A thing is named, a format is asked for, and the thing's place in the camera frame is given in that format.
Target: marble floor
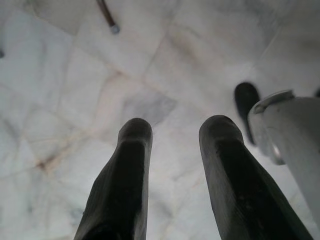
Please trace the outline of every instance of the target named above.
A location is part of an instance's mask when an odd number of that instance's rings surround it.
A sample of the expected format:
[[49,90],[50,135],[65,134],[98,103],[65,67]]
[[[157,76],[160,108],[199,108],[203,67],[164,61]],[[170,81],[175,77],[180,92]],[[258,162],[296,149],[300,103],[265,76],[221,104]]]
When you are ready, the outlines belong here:
[[[130,118],[153,128],[147,239],[219,240],[198,132],[234,87],[320,87],[319,0],[0,0],[0,239],[72,240]],[[246,145],[315,240],[286,166]]]

